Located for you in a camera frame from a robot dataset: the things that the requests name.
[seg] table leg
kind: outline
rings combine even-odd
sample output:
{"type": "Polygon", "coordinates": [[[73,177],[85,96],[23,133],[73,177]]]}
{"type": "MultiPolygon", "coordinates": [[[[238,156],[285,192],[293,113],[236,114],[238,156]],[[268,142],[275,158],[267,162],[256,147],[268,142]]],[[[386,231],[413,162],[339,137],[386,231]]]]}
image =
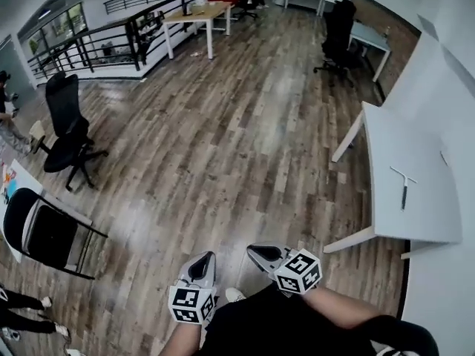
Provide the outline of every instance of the table leg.
{"type": "Polygon", "coordinates": [[[356,232],[344,239],[339,241],[335,241],[329,245],[324,246],[324,253],[333,253],[336,251],[340,251],[345,248],[349,248],[350,246],[358,245],[364,243],[365,241],[374,239],[376,234],[374,233],[374,228],[372,226],[360,230],[360,232],[356,232]]]}
{"type": "Polygon", "coordinates": [[[165,33],[166,47],[168,48],[168,57],[173,59],[173,49],[171,48],[170,34],[168,33],[168,25],[163,25],[163,32],[165,33]]]}
{"type": "Polygon", "coordinates": [[[373,82],[376,82],[379,78],[379,75],[383,71],[383,67],[387,62],[387,59],[389,58],[389,55],[391,54],[391,50],[386,51],[383,59],[381,60],[381,63],[379,64],[378,70],[376,70],[376,73],[374,74],[373,82]]]}
{"type": "Polygon", "coordinates": [[[231,34],[231,7],[229,6],[226,9],[226,35],[231,34]]]}
{"type": "Polygon", "coordinates": [[[343,155],[346,149],[350,146],[351,142],[355,139],[362,125],[363,125],[363,111],[361,111],[358,117],[356,117],[355,122],[353,123],[353,125],[351,125],[350,129],[348,130],[348,133],[343,138],[343,141],[341,141],[341,144],[337,147],[335,153],[332,156],[332,162],[338,162],[340,157],[343,155]]]}
{"type": "Polygon", "coordinates": [[[206,40],[208,42],[208,58],[213,59],[213,20],[206,22],[206,40]]]}

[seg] leg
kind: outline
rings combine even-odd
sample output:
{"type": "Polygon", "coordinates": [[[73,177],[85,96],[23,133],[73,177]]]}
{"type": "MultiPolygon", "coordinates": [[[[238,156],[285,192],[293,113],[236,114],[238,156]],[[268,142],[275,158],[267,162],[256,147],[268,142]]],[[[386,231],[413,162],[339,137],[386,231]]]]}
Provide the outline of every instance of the leg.
{"type": "Polygon", "coordinates": [[[213,20],[206,22],[206,40],[208,41],[208,58],[213,59],[213,20]]]}
{"type": "Polygon", "coordinates": [[[231,34],[231,6],[226,9],[226,35],[231,34]]]}
{"type": "Polygon", "coordinates": [[[16,331],[37,332],[39,334],[52,334],[56,332],[56,326],[53,322],[27,319],[8,310],[4,310],[1,315],[1,327],[8,327],[16,331]]]}
{"type": "Polygon", "coordinates": [[[355,234],[345,237],[344,239],[324,246],[324,253],[340,251],[342,249],[349,248],[350,246],[358,245],[365,241],[371,240],[374,237],[376,237],[376,234],[374,233],[374,228],[371,226],[360,230],[360,232],[356,232],[355,234]]]}
{"type": "Polygon", "coordinates": [[[383,59],[381,60],[381,63],[379,64],[378,70],[376,70],[376,73],[374,74],[373,82],[376,82],[378,80],[379,74],[381,74],[381,72],[383,71],[383,67],[386,64],[390,54],[391,50],[387,50],[383,59]]]}
{"type": "Polygon", "coordinates": [[[168,57],[173,59],[173,49],[171,48],[170,33],[168,32],[168,25],[163,25],[163,32],[165,33],[166,47],[168,48],[168,57]]]}
{"type": "Polygon", "coordinates": [[[336,149],[332,156],[332,162],[338,162],[344,151],[350,146],[351,142],[355,139],[356,134],[363,125],[363,111],[359,113],[353,125],[350,127],[347,135],[343,138],[343,141],[336,149]]]}
{"type": "Polygon", "coordinates": [[[14,291],[5,290],[7,293],[8,301],[0,300],[0,305],[6,309],[33,309],[44,310],[41,300],[37,300],[27,295],[15,293],[14,291]]]}
{"type": "Polygon", "coordinates": [[[9,120],[0,121],[0,136],[9,146],[15,149],[18,153],[20,153],[23,156],[26,156],[31,151],[30,144],[28,143],[27,140],[25,142],[24,139],[18,138],[17,137],[18,134],[22,136],[19,133],[18,128],[12,122],[11,124],[9,123],[10,123],[9,120]]]}

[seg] white desk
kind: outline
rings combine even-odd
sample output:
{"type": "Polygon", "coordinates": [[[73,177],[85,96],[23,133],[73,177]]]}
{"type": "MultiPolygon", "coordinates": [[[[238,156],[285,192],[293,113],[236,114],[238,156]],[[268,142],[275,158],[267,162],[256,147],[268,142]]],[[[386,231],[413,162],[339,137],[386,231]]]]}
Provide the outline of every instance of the white desk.
{"type": "MultiPolygon", "coordinates": [[[[2,176],[4,178],[5,172],[8,172],[9,174],[14,173],[14,180],[16,181],[16,187],[15,190],[18,190],[19,188],[29,188],[32,191],[35,191],[38,195],[41,195],[44,197],[48,202],[51,204],[55,205],[57,208],[63,210],[64,212],[70,214],[72,217],[78,219],[78,221],[86,224],[86,225],[92,225],[92,220],[88,219],[84,215],[75,212],[70,206],[64,204],[57,198],[55,198],[53,195],[49,194],[33,176],[28,173],[20,164],[19,162],[14,159],[12,162],[11,166],[4,166],[4,170],[2,171],[2,176]]],[[[5,205],[4,202],[4,197],[0,197],[0,230],[1,233],[3,234],[3,219],[5,217],[5,212],[7,211],[7,205],[5,205]]],[[[13,256],[15,257],[16,261],[21,262],[22,261],[22,254],[18,252],[17,250],[13,249],[10,244],[8,244],[8,247],[10,248],[13,256]]]]}
{"type": "Polygon", "coordinates": [[[213,19],[226,13],[226,35],[231,32],[231,3],[223,1],[212,1],[203,6],[194,5],[191,8],[191,15],[184,16],[181,8],[171,16],[163,20],[163,31],[165,33],[166,46],[168,48],[168,57],[173,59],[173,47],[171,46],[170,34],[168,26],[185,22],[195,23],[194,33],[197,33],[198,22],[206,23],[206,38],[208,42],[208,58],[213,59],[213,19]]]}
{"type": "Polygon", "coordinates": [[[340,159],[363,124],[370,156],[372,225],[326,245],[324,252],[377,236],[438,244],[461,242],[455,182],[440,154],[440,138],[418,131],[392,111],[363,102],[363,111],[333,154],[333,162],[340,159]],[[409,182],[404,211],[404,178],[390,166],[417,181],[409,182]]]}
{"type": "Polygon", "coordinates": [[[379,63],[378,69],[376,70],[373,77],[373,82],[376,82],[384,66],[386,65],[389,55],[391,54],[391,49],[387,44],[386,38],[381,36],[372,27],[367,27],[360,22],[353,22],[353,27],[350,34],[350,43],[348,44],[348,47],[350,47],[351,42],[354,39],[384,51],[383,59],[379,63]]]}
{"type": "MultiPolygon", "coordinates": [[[[324,13],[325,0],[316,0],[316,1],[317,1],[317,4],[315,4],[315,0],[293,0],[290,2],[290,4],[315,9],[317,11],[317,16],[321,16],[324,13]]],[[[289,0],[285,0],[285,5],[284,5],[285,9],[287,9],[287,5],[289,5],[289,0]]]]}

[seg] window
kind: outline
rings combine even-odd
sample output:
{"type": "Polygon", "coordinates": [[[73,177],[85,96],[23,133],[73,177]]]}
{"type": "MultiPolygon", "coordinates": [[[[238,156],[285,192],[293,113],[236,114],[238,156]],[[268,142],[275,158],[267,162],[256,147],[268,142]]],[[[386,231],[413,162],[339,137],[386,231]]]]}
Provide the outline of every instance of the window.
{"type": "Polygon", "coordinates": [[[86,25],[86,20],[84,18],[84,15],[82,14],[81,4],[74,5],[74,7],[69,9],[68,13],[71,18],[71,21],[73,22],[75,34],[79,33],[80,31],[88,27],[86,25]]]}

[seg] shoe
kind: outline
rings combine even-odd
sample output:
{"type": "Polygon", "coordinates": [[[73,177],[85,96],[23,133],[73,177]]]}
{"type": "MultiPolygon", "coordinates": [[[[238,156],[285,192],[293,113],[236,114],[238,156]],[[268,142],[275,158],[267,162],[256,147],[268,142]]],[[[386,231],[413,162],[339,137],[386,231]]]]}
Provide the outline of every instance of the shoe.
{"type": "Polygon", "coordinates": [[[66,338],[70,338],[71,336],[69,335],[69,330],[67,327],[65,326],[60,326],[58,323],[54,323],[54,326],[56,328],[56,332],[58,334],[61,334],[62,336],[66,337],[66,338]]]}
{"type": "Polygon", "coordinates": [[[51,302],[51,298],[49,297],[44,297],[42,300],[42,305],[45,309],[47,309],[48,307],[51,307],[53,305],[53,302],[51,302]]]}
{"type": "Polygon", "coordinates": [[[241,293],[236,288],[227,288],[226,299],[228,300],[228,302],[232,303],[232,302],[237,302],[239,300],[245,300],[246,297],[244,297],[244,294],[241,293]]]}

